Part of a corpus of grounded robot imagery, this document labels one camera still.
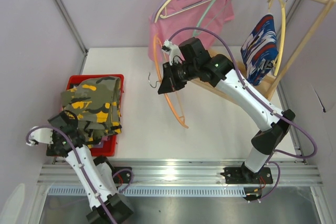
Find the orange hanger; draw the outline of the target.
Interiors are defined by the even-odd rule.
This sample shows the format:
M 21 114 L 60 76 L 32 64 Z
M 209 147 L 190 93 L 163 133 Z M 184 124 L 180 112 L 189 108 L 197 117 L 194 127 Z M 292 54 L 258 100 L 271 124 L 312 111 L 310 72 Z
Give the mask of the orange hanger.
M 164 53 L 164 52 L 159 53 L 158 52 L 159 46 L 162 47 L 163 43 L 161 42 L 161 40 L 159 39 L 157 34 L 154 35 L 152 41 L 153 41 L 152 42 L 153 43 L 152 48 L 153 48 L 154 65 L 155 65 L 155 71 L 156 71 L 156 75 L 157 75 L 158 79 L 156 80 L 155 84 L 152 84 L 151 83 L 151 73 L 149 72 L 148 83 L 149 83 L 151 88 L 156 89 L 156 88 L 159 87 L 159 85 L 163 81 L 163 71 L 161 70 L 161 67 L 159 66 L 158 55 L 162 55 L 163 59 L 165 59 L 165 60 L 168 60 L 168 57 L 167 57 L 167 53 Z M 174 91 L 173 93 L 175 94 L 175 97 L 177 99 L 178 107 L 180 108 L 180 112 L 181 112 L 180 114 L 177 112 L 176 108 L 174 107 L 169 95 L 164 94 L 164 98 L 165 98 L 171 112 L 173 113 L 175 119 L 180 124 L 180 126 L 182 126 L 185 129 L 188 129 L 189 127 L 185 123 L 185 114 L 184 114 L 184 110 L 183 110 L 183 106 L 182 106 L 182 103 L 181 103 L 180 96 L 179 96 L 177 91 Z

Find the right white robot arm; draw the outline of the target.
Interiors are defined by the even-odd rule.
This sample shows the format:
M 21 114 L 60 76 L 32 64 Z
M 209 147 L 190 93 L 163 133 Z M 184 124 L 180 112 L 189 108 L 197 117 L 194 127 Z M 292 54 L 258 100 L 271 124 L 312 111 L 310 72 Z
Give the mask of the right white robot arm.
M 249 85 L 228 57 L 212 56 L 198 38 L 191 38 L 180 45 L 166 40 L 162 51 L 169 54 L 169 61 L 162 65 L 163 78 L 159 94 L 178 91 L 188 81 L 199 79 L 216 90 L 230 96 L 253 119 L 258 133 L 247 159 L 239 168 L 239 179 L 250 183 L 263 169 L 275 147 L 288 133 L 295 114 L 269 104 L 269 101 Z

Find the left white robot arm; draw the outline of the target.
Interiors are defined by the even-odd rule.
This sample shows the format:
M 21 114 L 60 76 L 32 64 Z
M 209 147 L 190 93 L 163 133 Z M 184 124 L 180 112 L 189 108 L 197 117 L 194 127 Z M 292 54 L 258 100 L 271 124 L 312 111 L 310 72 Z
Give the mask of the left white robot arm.
M 112 178 L 112 166 L 106 158 L 92 158 L 86 138 L 78 122 L 62 111 L 48 119 L 53 130 L 53 145 L 58 156 L 64 157 L 81 182 L 91 211 L 89 223 L 123 223 L 133 209 L 127 198 L 118 192 Z

